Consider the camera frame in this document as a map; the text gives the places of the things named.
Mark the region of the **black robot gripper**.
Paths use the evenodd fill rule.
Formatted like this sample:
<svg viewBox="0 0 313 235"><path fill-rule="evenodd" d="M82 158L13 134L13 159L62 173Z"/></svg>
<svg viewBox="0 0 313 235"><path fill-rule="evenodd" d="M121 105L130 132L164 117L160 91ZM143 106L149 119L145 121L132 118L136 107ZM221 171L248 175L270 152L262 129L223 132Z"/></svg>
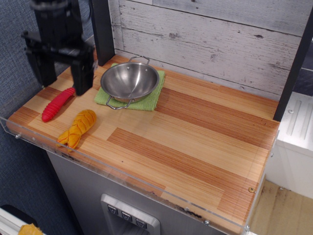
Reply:
<svg viewBox="0 0 313 235"><path fill-rule="evenodd" d="M42 87L57 80L55 62L70 65L77 96L93 86L94 49L84 42L83 24L77 0L32 0L38 31L25 31L25 53Z"/></svg>

